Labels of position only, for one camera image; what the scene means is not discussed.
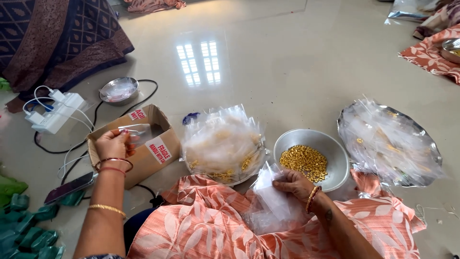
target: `white floor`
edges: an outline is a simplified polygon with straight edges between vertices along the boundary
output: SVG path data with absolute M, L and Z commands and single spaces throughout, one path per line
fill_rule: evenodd
M 266 123 L 268 148 L 295 128 L 319 130 L 339 140 L 340 111 L 363 94 L 375 98 L 411 116 L 438 144 L 450 179 L 394 192 L 412 208 L 425 207 L 428 228 L 414 235 L 421 258 L 449 259 L 450 253 L 460 253 L 460 220 L 454 215 L 460 215 L 455 212 L 460 208 L 460 87 L 397 57 L 418 42 L 411 36 L 417 24 L 385 25 L 390 6 L 376 0 L 195 0 L 181 10 L 145 15 L 128 14 L 116 6 L 136 50 L 127 56 L 127 63 L 85 79 L 72 92 L 96 103 L 97 90 L 112 79 L 153 79 L 160 86 L 147 104 L 158 105 L 179 136 L 187 113 L 242 103 L 249 116 Z M 202 46 L 213 45 L 217 55 L 210 56 L 208 71 Z M 190 67 L 194 72 L 184 72 L 178 48 L 193 51 L 196 71 Z M 141 90 L 148 95 L 153 86 L 141 83 Z M 96 126 L 126 108 L 102 105 Z M 47 154 L 34 145 L 34 131 L 23 113 L 3 112 L 0 131 L 2 170 L 30 185 L 26 193 L 34 211 L 60 184 L 56 172 L 64 155 Z M 83 125 L 70 123 L 56 135 L 44 135 L 41 144 L 64 150 L 86 134 Z M 70 159 L 85 148 L 72 152 Z M 89 171 L 88 161 L 83 161 L 69 180 Z M 177 161 L 144 184 L 165 190 L 186 174 Z M 148 207 L 151 197 L 146 190 L 133 188 L 130 193 L 128 215 Z M 87 204 L 86 200 L 78 207 L 63 207 L 57 218 L 42 224 L 60 231 L 60 242 L 67 246 L 64 258 L 73 253 Z

